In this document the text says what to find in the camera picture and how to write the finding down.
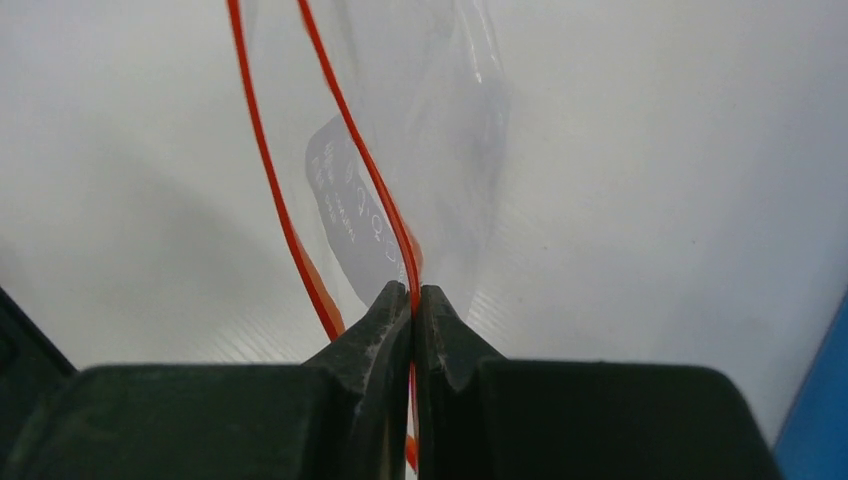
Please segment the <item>clear zip bag orange zipper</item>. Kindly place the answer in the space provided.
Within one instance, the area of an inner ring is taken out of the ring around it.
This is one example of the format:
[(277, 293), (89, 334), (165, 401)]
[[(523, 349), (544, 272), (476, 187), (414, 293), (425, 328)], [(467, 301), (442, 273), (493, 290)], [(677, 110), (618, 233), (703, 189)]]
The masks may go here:
[(463, 320), (492, 221), (509, 98), (482, 1), (300, 1), (335, 115), (302, 154), (273, 141), (282, 93), (227, 5), (248, 115), (296, 271), (328, 344), (293, 368), (297, 424), (338, 479), (488, 479)]

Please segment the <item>blue plastic bin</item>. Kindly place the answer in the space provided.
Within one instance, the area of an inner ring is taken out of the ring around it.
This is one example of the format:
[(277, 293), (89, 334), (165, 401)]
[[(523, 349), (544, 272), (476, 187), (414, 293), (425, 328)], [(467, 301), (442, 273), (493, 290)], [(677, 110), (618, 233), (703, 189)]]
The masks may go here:
[(787, 479), (847, 477), (847, 303), (843, 302), (775, 446)]

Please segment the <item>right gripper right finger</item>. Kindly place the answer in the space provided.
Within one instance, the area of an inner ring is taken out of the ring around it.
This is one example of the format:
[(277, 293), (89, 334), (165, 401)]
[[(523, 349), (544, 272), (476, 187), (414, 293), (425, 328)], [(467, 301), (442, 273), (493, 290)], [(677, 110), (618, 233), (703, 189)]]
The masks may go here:
[(422, 479), (777, 479), (749, 406), (700, 366), (509, 359), (436, 286), (414, 320)]

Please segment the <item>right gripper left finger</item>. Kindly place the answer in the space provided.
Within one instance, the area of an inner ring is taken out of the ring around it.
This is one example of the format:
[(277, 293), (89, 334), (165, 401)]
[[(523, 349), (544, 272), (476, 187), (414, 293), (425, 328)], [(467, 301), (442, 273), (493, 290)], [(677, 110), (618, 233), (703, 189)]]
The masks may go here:
[(301, 364), (77, 370), (1, 298), (5, 479), (400, 479), (411, 318), (387, 283)]

